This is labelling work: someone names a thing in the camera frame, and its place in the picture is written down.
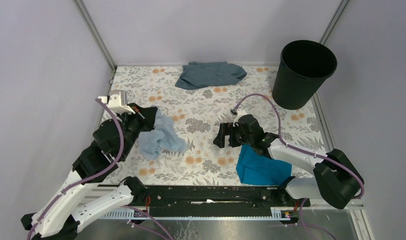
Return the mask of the black plastic trash bin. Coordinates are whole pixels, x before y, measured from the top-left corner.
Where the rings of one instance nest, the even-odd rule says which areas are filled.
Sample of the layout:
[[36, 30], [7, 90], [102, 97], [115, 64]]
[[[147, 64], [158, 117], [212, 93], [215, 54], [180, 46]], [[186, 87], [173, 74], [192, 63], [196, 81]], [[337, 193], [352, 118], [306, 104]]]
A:
[[328, 47], [311, 40], [292, 41], [281, 51], [272, 97], [284, 109], [300, 109], [336, 68], [336, 56]]

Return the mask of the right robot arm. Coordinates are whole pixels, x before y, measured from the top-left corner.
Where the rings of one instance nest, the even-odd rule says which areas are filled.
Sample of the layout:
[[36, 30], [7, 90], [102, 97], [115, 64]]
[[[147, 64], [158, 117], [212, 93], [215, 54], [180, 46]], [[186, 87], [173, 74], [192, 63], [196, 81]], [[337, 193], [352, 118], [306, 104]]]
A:
[[271, 161], [285, 162], [310, 173], [311, 178], [289, 177], [280, 185], [277, 198], [284, 206], [296, 200], [323, 199], [342, 210], [364, 193], [363, 178], [343, 151], [315, 151], [286, 143], [280, 135], [266, 132], [251, 114], [221, 123], [213, 144], [221, 149], [248, 145]]

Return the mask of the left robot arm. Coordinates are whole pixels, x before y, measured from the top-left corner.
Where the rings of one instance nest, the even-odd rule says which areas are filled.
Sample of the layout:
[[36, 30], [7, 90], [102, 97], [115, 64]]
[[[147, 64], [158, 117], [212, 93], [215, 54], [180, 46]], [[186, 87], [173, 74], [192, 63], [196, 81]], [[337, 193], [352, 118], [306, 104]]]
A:
[[138, 206], [147, 199], [138, 177], [128, 176], [111, 192], [81, 205], [84, 197], [125, 161], [141, 132], [153, 130], [157, 107], [126, 105], [122, 112], [103, 108], [110, 119], [93, 132], [93, 141], [72, 165], [66, 180], [38, 212], [21, 218], [29, 240], [73, 240], [85, 227], [104, 214], [123, 206]]

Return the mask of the light blue plastic trash bag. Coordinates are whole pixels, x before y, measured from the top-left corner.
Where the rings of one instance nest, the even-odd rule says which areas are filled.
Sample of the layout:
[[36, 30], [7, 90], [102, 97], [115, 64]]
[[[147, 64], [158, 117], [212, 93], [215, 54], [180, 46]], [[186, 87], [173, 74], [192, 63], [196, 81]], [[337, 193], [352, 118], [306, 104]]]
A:
[[185, 140], [180, 138], [174, 130], [174, 121], [157, 110], [154, 129], [144, 131], [138, 137], [139, 153], [148, 159], [156, 159], [162, 150], [183, 152], [186, 148]]

